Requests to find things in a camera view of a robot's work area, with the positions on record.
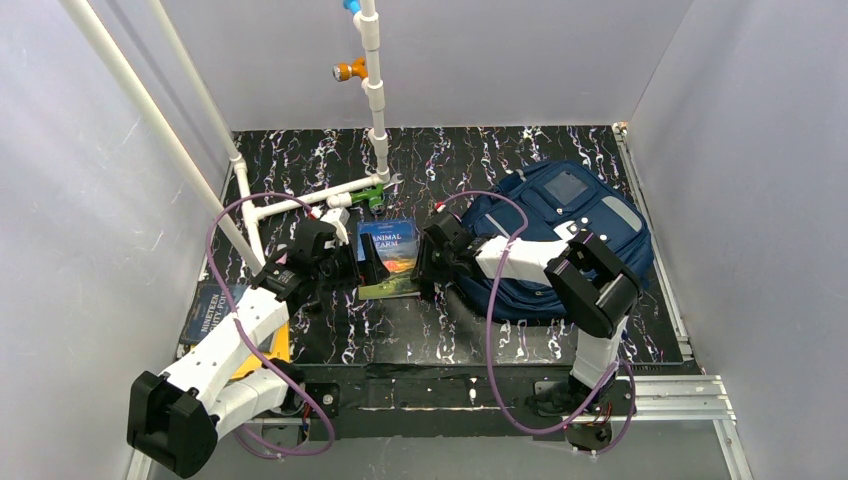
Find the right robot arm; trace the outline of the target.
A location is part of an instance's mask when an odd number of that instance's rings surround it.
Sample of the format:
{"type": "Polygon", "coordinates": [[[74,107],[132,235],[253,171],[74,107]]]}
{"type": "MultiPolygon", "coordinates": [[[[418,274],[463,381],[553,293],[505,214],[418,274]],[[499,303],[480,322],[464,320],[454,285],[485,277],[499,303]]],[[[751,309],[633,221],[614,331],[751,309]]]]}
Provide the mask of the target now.
{"type": "Polygon", "coordinates": [[[568,239],[524,241],[502,233],[475,234],[450,213],[425,224],[412,279],[429,294],[438,284],[488,280],[482,293],[489,319],[499,316],[497,296],[508,280],[549,288],[578,343],[567,381],[528,398],[546,415],[593,407],[614,381],[627,318],[641,294],[631,269],[593,232],[568,239]]]}

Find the navy blue backpack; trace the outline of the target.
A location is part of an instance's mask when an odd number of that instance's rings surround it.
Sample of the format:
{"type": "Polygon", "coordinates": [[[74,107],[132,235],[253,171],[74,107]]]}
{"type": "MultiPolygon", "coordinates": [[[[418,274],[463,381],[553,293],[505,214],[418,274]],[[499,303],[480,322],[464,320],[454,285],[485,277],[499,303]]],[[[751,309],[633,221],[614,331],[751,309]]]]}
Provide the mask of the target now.
{"type": "MultiPolygon", "coordinates": [[[[565,240],[575,231],[588,229],[639,278],[648,284],[654,253],[644,216],[622,194],[588,168],[570,161],[547,161],[516,169],[492,191],[517,204],[528,218],[523,241],[565,240]]],[[[588,318],[570,314],[554,289],[531,281],[501,279],[493,319],[566,319],[583,325],[588,318]]]]}

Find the Animal Farm green book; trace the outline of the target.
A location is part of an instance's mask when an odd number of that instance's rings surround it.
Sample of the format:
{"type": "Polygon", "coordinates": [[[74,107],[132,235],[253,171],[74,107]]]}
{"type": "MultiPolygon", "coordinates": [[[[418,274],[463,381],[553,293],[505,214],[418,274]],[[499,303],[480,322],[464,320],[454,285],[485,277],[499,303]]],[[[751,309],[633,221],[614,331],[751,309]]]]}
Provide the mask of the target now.
{"type": "Polygon", "coordinates": [[[418,231],[411,218],[362,221],[357,234],[370,234],[376,253],[389,276],[381,282],[358,288],[359,300],[411,297],[419,294],[412,281],[418,254],[418,231]]]}

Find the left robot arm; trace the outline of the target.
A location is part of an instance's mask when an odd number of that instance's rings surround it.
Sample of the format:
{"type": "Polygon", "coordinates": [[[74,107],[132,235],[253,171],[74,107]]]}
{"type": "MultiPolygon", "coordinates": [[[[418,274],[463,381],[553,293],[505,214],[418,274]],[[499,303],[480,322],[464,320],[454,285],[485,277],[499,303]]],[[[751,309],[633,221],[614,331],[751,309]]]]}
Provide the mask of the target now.
{"type": "Polygon", "coordinates": [[[264,359],[231,378],[258,344],[284,326],[320,290],[375,285],[389,276],[369,233],[352,245],[346,231],[306,219],[291,245],[268,257],[230,313],[187,355],[132,383],[127,442],[181,478],[195,475],[219,439],[246,421],[303,393],[282,360],[264,359]]]}

